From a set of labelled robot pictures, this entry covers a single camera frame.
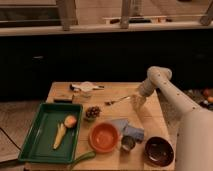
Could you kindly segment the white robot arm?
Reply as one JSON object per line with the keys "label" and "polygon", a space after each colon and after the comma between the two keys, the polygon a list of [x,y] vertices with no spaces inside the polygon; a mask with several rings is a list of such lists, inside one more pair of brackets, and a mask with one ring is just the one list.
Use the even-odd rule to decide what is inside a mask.
{"label": "white robot arm", "polygon": [[179,123],[175,171],[213,171],[213,111],[201,107],[171,83],[169,68],[151,66],[146,79],[133,96],[133,109],[139,113],[146,99],[159,88],[182,115]]}

